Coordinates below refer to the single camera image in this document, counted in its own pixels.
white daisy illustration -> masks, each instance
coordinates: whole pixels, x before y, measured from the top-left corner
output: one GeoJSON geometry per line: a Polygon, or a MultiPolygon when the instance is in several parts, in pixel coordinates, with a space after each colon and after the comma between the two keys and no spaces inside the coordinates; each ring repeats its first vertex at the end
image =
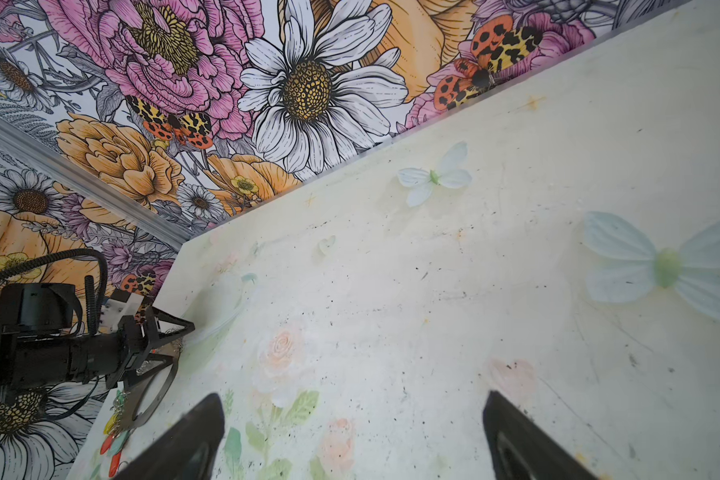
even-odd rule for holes
{"type": "Polygon", "coordinates": [[[19,105],[53,113],[54,102],[42,85],[42,78],[0,46],[0,92],[19,105]]]}
{"type": "Polygon", "coordinates": [[[11,215],[19,212],[64,219],[64,196],[54,188],[47,175],[25,168],[0,172],[0,210],[11,215]]]}
{"type": "Polygon", "coordinates": [[[195,218],[224,220],[229,215],[214,194],[201,185],[183,183],[176,195],[181,207],[195,218]]]}
{"type": "Polygon", "coordinates": [[[49,480],[67,470],[65,464],[77,456],[102,402],[90,398],[61,420],[44,417],[66,412],[91,388],[61,383],[23,393],[12,406],[0,402],[0,480],[49,480]]]}
{"type": "Polygon", "coordinates": [[[371,0],[340,0],[326,27],[315,32],[309,0],[288,0],[282,51],[263,38],[246,43],[256,68],[242,71],[250,90],[240,110],[262,111],[254,127],[256,149],[289,173],[309,168],[299,178],[372,147],[370,135],[389,133],[379,109],[399,105],[408,94],[403,77],[390,70],[398,48],[373,65],[336,70],[357,66],[392,23],[389,5],[369,12],[370,5],[371,0]]]}

white table surface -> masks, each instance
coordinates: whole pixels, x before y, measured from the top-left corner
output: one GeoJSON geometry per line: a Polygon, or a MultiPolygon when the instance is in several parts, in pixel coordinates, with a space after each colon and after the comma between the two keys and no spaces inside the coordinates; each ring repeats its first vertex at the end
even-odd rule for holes
{"type": "MultiPolygon", "coordinates": [[[[185,244],[159,308],[182,316],[211,283],[249,272],[258,290],[228,331],[186,349],[124,459],[210,392],[232,392],[225,428],[242,433],[242,472],[220,452],[214,478],[257,478],[253,377],[262,342],[287,329],[291,380],[318,392],[303,425],[270,438],[267,460],[287,459],[290,478],[310,478],[330,435],[351,440],[345,478],[492,478],[480,414],[493,387],[602,478],[720,479],[720,322],[672,289],[592,301],[592,210],[659,248],[720,221],[720,0],[654,18],[185,244]],[[472,185],[408,208],[397,170],[431,168],[461,140],[472,185]]],[[[204,301],[230,310],[232,290],[204,301]]],[[[99,446],[86,444],[74,478],[99,446]]]]}

pink rose print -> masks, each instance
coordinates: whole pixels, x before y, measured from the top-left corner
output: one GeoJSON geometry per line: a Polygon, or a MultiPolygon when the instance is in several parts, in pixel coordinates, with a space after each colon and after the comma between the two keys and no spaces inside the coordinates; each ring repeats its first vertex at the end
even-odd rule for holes
{"type": "Polygon", "coordinates": [[[328,425],[317,454],[331,480],[345,478],[355,465],[355,426],[346,418],[328,425]]]}
{"type": "Polygon", "coordinates": [[[270,394],[272,404],[287,408],[296,400],[304,363],[304,339],[297,330],[280,330],[259,346],[253,387],[270,394]]]}

butterfly decoration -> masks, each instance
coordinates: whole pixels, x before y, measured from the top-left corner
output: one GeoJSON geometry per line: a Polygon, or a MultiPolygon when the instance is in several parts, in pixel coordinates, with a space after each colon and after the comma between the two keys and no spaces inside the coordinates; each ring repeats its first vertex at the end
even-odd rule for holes
{"type": "Polygon", "coordinates": [[[174,138],[182,145],[189,142],[201,150],[211,148],[211,119],[207,114],[188,113],[178,118],[164,114],[157,107],[133,95],[125,97],[131,109],[144,119],[144,128],[156,138],[171,141],[174,138]]]}
{"type": "Polygon", "coordinates": [[[541,31],[534,27],[513,28],[511,15],[501,15],[481,26],[470,50],[477,63],[458,58],[454,67],[463,77],[449,75],[434,91],[437,110],[456,108],[472,97],[496,86],[494,75],[526,58],[541,43],[541,31]]]}
{"type": "Polygon", "coordinates": [[[681,245],[657,251],[648,237],[614,214],[589,212],[584,244],[615,264],[586,277],[593,300],[626,303],[657,286],[674,288],[694,309],[720,321],[720,222],[681,245]]]}
{"type": "Polygon", "coordinates": [[[398,180],[403,187],[412,188],[406,203],[418,206],[432,195],[435,185],[446,188],[461,188],[470,185],[472,176],[458,166],[467,159],[467,144],[459,142],[445,153],[436,170],[422,168],[403,168],[398,172],[398,180]]]}

orange flower illustration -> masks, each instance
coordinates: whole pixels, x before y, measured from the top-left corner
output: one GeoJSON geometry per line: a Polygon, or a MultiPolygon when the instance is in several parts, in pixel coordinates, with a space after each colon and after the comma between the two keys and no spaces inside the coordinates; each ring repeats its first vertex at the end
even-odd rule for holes
{"type": "Polygon", "coordinates": [[[181,165],[136,129],[70,114],[57,124],[64,156],[116,191],[156,213],[155,200],[175,204],[184,181],[181,165]]]}
{"type": "MultiPolygon", "coordinates": [[[[11,216],[0,211],[0,271],[16,266],[21,262],[73,248],[85,248],[79,240],[70,240],[62,236],[33,232],[25,222],[37,221],[58,225],[58,220],[49,216],[21,212],[11,216]]],[[[73,259],[59,260],[49,265],[39,266],[25,274],[14,277],[10,281],[19,283],[72,283],[75,293],[82,305],[85,303],[83,279],[86,275],[99,278],[99,267],[96,261],[80,261],[73,259]]]]}
{"type": "Polygon", "coordinates": [[[211,192],[230,215],[240,213],[246,202],[256,204],[268,200],[301,183],[278,164],[263,161],[255,155],[234,155],[232,158],[211,155],[208,163],[216,171],[205,170],[206,175],[221,188],[211,192]]]}

